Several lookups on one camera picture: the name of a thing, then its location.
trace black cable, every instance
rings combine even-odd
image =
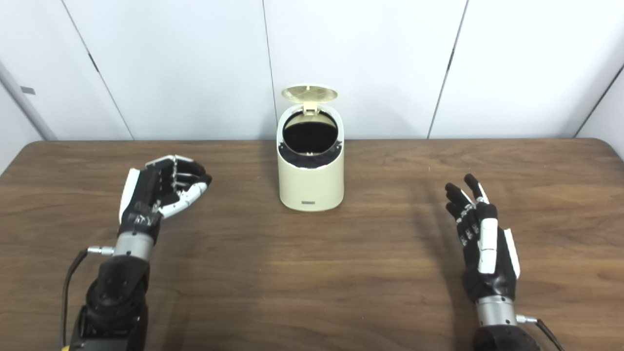
[[[65,334],[67,331],[67,293],[69,291],[69,282],[72,279],[72,274],[74,274],[76,268],[78,268],[82,260],[87,257],[87,254],[87,249],[78,252],[78,255],[67,270],[65,282],[63,283],[63,294],[61,297],[61,349],[67,346],[67,338]]]
[[[559,343],[559,341],[557,340],[555,334],[553,334],[550,329],[548,329],[548,327],[546,326],[546,324],[541,320],[538,319],[537,323],[535,323],[537,325],[537,327],[544,332],[544,334],[546,334],[546,336],[548,337],[548,339],[550,339],[550,341],[552,341],[553,344],[555,344],[555,346],[557,347],[557,350],[559,351],[565,351],[563,349],[563,346],[561,346],[561,344]]]

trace robotic arm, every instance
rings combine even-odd
[[[559,351],[563,348],[545,326],[533,317],[514,310],[515,286],[520,262],[510,229],[501,229],[496,206],[472,175],[464,177],[474,194],[473,201],[463,190],[448,183],[447,211],[455,218],[457,235],[464,246],[466,270],[463,285],[477,307],[480,328],[473,341],[475,351],[539,351],[535,340],[518,324],[535,323]]]
[[[68,271],[63,290],[61,340],[69,351],[142,351],[147,332],[145,293],[149,260],[160,221],[196,201],[212,178],[194,160],[165,156],[131,169],[119,211],[115,247],[89,247]],[[65,341],[67,290],[73,271],[87,253],[111,255],[87,291],[70,344]]]

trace panel seam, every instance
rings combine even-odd
[[[600,105],[600,103],[602,102],[602,99],[605,98],[606,94],[611,89],[611,86],[613,85],[613,83],[615,83],[615,81],[618,79],[623,69],[624,69],[624,66],[622,66],[620,70],[615,74],[615,77],[613,77],[613,80],[611,80],[611,83],[609,83],[605,91],[602,93],[602,95],[600,96],[596,104],[594,105],[593,109],[589,112],[589,114],[587,115],[583,123],[581,123],[581,126],[578,128],[577,132],[574,133],[573,137],[578,137],[578,133],[581,133],[581,130],[583,129],[583,127],[585,127],[585,124],[587,123],[587,121],[589,121],[589,118],[591,118],[591,116],[593,115],[593,112],[596,111],[596,108],[598,108],[598,105]]]
[[[91,52],[89,51],[89,47],[87,46],[87,43],[84,41],[84,38],[82,37],[82,34],[80,33],[80,31],[78,30],[78,27],[76,26],[76,22],[74,21],[74,18],[69,13],[69,9],[67,8],[67,5],[65,4],[65,0],[61,0],[61,3],[63,4],[63,7],[65,8],[65,12],[67,13],[67,16],[69,17],[69,20],[71,21],[74,29],[76,30],[76,33],[78,34],[78,37],[80,38],[80,41],[82,42],[82,46],[84,46],[84,49],[87,51],[87,55],[91,59],[91,62],[94,64],[95,71],[100,76],[100,80],[104,84],[104,87],[106,88],[106,92],[108,93],[108,95],[110,97],[110,100],[113,102],[113,105],[115,106],[115,109],[117,110],[117,113],[119,113],[119,117],[121,117],[121,120],[122,120],[122,122],[125,125],[125,128],[128,130],[128,134],[130,134],[130,138],[132,140],[136,140],[136,139],[134,139],[134,135],[132,135],[132,131],[130,130],[130,127],[128,126],[128,122],[126,122],[126,120],[124,118],[124,115],[121,113],[121,109],[119,109],[119,105],[117,105],[117,101],[115,101],[115,98],[113,97],[113,94],[110,92],[109,85],[106,84],[106,80],[102,76],[102,72],[100,72],[100,70],[97,68],[97,65],[95,64],[95,60],[94,60],[93,56],[91,55]]]
[[[466,10],[468,10],[469,2],[470,0],[466,0],[466,5],[464,5],[464,12],[462,13],[462,19],[459,21],[459,27],[457,28],[457,34],[455,35],[455,41],[453,42],[453,49],[451,50],[451,55],[449,56],[449,63],[446,66],[446,72],[444,73],[444,79],[442,80],[442,86],[440,87],[440,94],[438,94],[437,96],[436,108],[433,110],[433,116],[431,117],[431,124],[429,125],[429,132],[427,133],[427,139],[431,138],[431,131],[433,130],[433,124],[436,121],[437,110],[440,107],[440,100],[442,99],[442,93],[444,92],[446,79],[449,76],[449,71],[451,70],[451,63],[453,62],[453,57],[455,56],[455,48],[457,47],[459,34],[462,31],[462,25],[464,24],[464,18],[466,17]]]
[[[269,73],[271,75],[271,90],[273,91],[273,110],[275,112],[275,126],[277,127],[277,102],[275,101],[275,82],[273,82],[273,63],[271,62],[271,48],[269,47],[269,30],[266,24],[265,0],[262,0],[262,16],[265,20],[266,53],[269,57]]]

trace silver cylindrical wrist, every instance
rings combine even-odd
[[[488,296],[477,300],[479,323],[488,325],[517,325],[514,301],[506,296]]]
[[[149,262],[154,240],[138,232],[123,232],[117,238],[113,256],[132,256]]]

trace trash can lid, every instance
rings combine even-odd
[[[338,93],[319,84],[299,84],[281,91],[281,95],[292,102],[328,102],[338,97]]]

